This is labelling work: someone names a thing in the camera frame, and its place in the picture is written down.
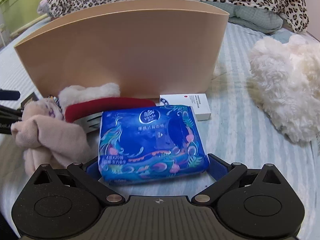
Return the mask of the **white fluffy plush toy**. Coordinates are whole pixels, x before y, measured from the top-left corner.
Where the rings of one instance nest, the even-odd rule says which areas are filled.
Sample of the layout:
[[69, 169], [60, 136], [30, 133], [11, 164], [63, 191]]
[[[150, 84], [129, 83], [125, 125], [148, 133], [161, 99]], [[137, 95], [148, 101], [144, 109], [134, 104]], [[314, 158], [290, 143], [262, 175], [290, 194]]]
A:
[[252, 80], [275, 128], [294, 142], [319, 133], [319, 43], [265, 37], [248, 54]]

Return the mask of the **green plastic storage bin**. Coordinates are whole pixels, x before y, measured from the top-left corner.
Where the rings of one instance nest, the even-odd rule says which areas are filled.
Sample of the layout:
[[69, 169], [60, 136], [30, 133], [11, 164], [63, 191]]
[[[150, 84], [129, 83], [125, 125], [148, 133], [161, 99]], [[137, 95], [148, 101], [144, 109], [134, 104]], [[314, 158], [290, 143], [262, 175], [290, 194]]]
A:
[[41, 20], [37, 7], [42, 0], [1, 0], [1, 12], [4, 24], [10, 35]]

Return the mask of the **blue tissue pack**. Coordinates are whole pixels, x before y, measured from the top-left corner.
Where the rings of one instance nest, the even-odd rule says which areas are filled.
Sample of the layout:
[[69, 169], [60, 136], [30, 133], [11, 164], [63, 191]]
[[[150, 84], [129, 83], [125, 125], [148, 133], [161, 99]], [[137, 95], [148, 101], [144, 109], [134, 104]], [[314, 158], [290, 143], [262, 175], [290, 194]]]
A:
[[188, 176], [209, 167], [190, 106], [105, 111], [99, 135], [98, 168], [109, 184]]

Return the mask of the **beige plastic storage basket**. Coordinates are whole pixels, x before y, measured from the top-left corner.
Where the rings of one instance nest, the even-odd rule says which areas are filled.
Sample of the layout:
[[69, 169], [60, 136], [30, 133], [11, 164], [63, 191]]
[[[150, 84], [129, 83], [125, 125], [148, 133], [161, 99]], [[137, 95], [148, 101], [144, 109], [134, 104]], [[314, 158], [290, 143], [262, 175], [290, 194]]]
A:
[[229, 14], [189, 0], [131, 0], [62, 16], [15, 46], [43, 96], [116, 83], [122, 96], [207, 90]]

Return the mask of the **light green folded quilt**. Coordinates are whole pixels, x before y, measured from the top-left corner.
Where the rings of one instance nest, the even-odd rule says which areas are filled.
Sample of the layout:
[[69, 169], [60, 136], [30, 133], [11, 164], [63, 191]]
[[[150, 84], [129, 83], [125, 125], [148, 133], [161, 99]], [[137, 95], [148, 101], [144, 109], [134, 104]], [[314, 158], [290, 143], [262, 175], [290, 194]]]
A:
[[229, 13], [228, 22], [270, 34], [282, 28], [283, 19], [272, 11], [220, 2], [206, 2]]

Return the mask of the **blue striped bed sheet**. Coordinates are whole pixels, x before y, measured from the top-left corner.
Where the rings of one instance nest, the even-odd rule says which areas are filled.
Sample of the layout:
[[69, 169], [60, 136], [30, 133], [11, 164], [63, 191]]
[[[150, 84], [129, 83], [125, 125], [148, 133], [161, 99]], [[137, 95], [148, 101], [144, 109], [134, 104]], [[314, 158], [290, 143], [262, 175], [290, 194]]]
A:
[[[19, 101], [1, 101], [17, 109], [34, 92], [29, 75], [18, 58], [14, 45], [33, 31], [49, 23], [40, 21], [1, 50], [1, 89], [18, 90]], [[222, 47], [212, 80], [206, 91], [211, 117], [198, 123], [208, 153], [228, 163], [241, 162], [248, 168], [274, 163], [290, 183], [305, 207], [299, 239], [319, 239], [319, 152], [316, 140], [293, 144], [278, 132], [257, 104], [257, 90], [251, 82], [248, 52], [266, 35], [240, 25], [227, 23]], [[29, 177], [24, 172], [23, 150], [10, 135], [1, 134], [1, 213], [16, 235], [11, 218], [12, 206]], [[189, 198], [209, 186], [207, 174], [140, 185], [115, 187], [125, 197], [134, 195], [188, 195]]]

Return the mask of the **red white Santa hat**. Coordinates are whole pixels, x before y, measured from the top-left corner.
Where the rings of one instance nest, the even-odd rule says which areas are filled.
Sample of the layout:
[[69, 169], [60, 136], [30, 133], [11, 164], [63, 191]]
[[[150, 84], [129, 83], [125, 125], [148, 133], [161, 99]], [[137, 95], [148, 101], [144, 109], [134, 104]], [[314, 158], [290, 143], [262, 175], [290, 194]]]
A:
[[156, 105], [149, 99], [121, 97], [120, 88], [115, 83], [88, 88], [72, 85], [61, 90], [58, 99], [65, 121], [79, 124], [87, 133], [100, 127], [101, 116], [105, 111]]

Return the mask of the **white small card box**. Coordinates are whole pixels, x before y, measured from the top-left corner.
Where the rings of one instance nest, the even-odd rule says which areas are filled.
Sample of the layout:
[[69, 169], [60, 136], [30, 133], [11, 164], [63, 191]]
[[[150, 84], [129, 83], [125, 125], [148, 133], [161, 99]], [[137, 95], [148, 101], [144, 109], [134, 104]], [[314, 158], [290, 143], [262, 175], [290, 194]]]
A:
[[198, 121], [206, 121], [211, 116], [211, 110], [206, 94], [164, 94], [159, 96], [159, 104], [186, 105], [193, 108]]

